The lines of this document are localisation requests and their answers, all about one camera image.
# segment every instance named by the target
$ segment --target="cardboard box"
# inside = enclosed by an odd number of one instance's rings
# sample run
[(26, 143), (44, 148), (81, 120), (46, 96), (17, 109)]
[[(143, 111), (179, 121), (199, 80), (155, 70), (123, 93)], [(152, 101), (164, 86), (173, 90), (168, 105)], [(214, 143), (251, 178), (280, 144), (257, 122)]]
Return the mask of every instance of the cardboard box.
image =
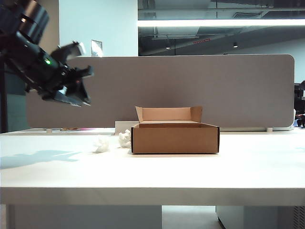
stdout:
[(136, 107), (132, 153), (218, 153), (219, 127), (201, 123), (202, 107)]

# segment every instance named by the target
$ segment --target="desk partition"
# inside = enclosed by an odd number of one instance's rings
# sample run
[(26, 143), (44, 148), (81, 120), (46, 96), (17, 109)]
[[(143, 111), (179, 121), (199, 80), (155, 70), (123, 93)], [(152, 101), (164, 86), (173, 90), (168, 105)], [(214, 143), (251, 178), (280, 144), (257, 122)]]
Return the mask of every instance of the desk partition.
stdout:
[(114, 127), (137, 120), (135, 106), (203, 106), (202, 122), (225, 128), (284, 127), (293, 121), (290, 55), (80, 57), (94, 67), (84, 80), (91, 106), (73, 107), (27, 95), (31, 127)]

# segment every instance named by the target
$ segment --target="white crumpled paper ball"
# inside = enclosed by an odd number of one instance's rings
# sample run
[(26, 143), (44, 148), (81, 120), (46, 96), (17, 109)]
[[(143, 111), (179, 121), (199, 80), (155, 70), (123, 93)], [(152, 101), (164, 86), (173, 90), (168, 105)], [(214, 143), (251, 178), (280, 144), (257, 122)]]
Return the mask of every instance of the white crumpled paper ball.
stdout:
[(98, 135), (97, 140), (94, 142), (94, 146), (97, 147), (96, 153), (104, 153), (109, 149), (109, 137)]
[(119, 143), (121, 147), (131, 148), (132, 147), (131, 139), (132, 137), (129, 130), (125, 130), (125, 133), (119, 133)]

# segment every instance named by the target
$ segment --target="white wall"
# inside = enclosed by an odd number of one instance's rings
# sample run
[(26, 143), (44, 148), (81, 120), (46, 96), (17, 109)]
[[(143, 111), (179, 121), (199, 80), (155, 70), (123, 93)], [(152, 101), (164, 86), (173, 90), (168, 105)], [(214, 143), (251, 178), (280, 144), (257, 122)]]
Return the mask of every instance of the white wall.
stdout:
[(60, 0), (60, 45), (102, 41), (104, 56), (138, 56), (137, 0)]
[(295, 82), (305, 80), (305, 39), (291, 40), (247, 49), (236, 49), (229, 54), (290, 54), (295, 59)]

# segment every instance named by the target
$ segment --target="exposed ceiling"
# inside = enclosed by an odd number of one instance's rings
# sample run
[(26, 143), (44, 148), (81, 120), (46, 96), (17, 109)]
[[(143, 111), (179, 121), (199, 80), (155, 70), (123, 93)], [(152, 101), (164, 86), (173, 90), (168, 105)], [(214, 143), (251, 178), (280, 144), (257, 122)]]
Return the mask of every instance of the exposed ceiling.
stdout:
[[(305, 0), (138, 0), (138, 20), (187, 20), (187, 19), (277, 19), (305, 18), (305, 11), (287, 11), (287, 8), (305, 6)], [(281, 8), (283, 11), (271, 11)], [(262, 40), (266, 36), (275, 38), (289, 28), (263, 27), (211, 28), (211, 27), (149, 27), (139, 28), (139, 55), (187, 54), (187, 50), (202, 49), (198, 54), (218, 53), (225, 50), (225, 43), (244, 41), (249, 36)], [(298, 36), (305, 37), (303, 32)]]

